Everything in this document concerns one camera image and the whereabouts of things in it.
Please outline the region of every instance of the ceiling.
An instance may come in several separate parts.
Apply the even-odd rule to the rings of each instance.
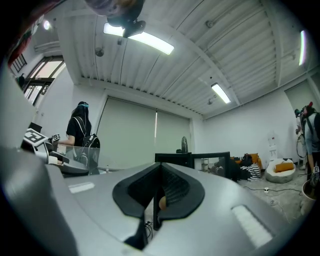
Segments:
[[[68,0],[46,15],[38,44],[59,40],[74,83],[83,78],[126,87],[209,118],[252,101],[318,65],[308,44],[299,66],[303,27],[278,2],[268,0],[145,0],[145,31],[174,46],[170,55],[143,43],[103,34],[106,18],[82,1]],[[206,21],[212,21],[211,28]],[[104,55],[95,55],[95,48]],[[211,89],[218,83],[231,102]]]

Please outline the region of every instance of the black shirt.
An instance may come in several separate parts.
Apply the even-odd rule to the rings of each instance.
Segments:
[[[79,123],[82,125],[82,128],[85,126],[85,123],[82,123],[81,120],[79,120]],[[91,135],[91,123],[88,120],[86,122],[86,131],[84,130],[83,132],[81,131],[77,120],[72,117],[66,129],[66,134],[75,137],[74,146],[82,147],[84,138]]]

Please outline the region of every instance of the white bean bag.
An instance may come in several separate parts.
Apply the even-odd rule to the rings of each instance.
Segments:
[[[282,172],[275,172],[274,171],[276,165],[279,165],[282,163],[293,163],[293,162],[290,159],[283,160],[282,158],[272,160],[265,170],[265,178],[267,181],[270,181],[273,183],[287,183],[293,179],[295,171],[296,171],[296,166],[294,164],[293,164],[293,166],[294,166],[293,170],[286,170],[286,171],[282,171]]]

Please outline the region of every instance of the light fixture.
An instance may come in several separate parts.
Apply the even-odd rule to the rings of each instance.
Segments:
[[[44,23],[43,23],[43,27],[45,30],[49,30],[51,25],[50,25],[50,22],[45,20]]]
[[[120,26],[115,27],[115,26],[109,25],[109,23],[105,23],[103,28],[103,33],[122,37],[124,33],[124,29],[122,29],[122,27]],[[136,40],[141,43],[144,43],[146,45],[149,45],[151,47],[154,47],[168,55],[171,54],[171,52],[174,50],[174,47],[171,44],[146,32],[142,32],[141,34],[135,34],[133,36],[130,36],[129,38],[132,40]]]
[[[214,83],[213,85],[211,85],[211,88],[216,92],[216,94],[218,94],[220,96],[220,98],[225,102],[225,103],[230,103],[230,99],[228,98],[228,96],[226,95],[226,93],[224,92],[224,90],[222,90],[222,88],[218,85],[218,83]]]
[[[306,60],[306,32],[302,30],[300,32],[300,35],[301,35],[301,47],[300,47],[299,66],[305,63],[305,60]]]

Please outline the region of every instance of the black backpack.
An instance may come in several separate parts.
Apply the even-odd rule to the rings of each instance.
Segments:
[[[251,166],[252,165],[252,156],[249,154],[244,154],[242,161],[241,161],[241,166]]]
[[[77,152],[76,160],[88,167],[90,175],[99,174],[100,140],[96,134],[85,136],[87,132],[84,121],[79,116],[74,117],[74,119],[84,135],[82,148]]]
[[[318,139],[320,139],[320,113],[315,113],[314,130],[312,129],[312,125],[311,125],[310,120],[309,120],[308,117],[306,118],[306,122],[307,122],[307,124],[309,126],[311,134],[314,135],[314,130],[315,130]]]

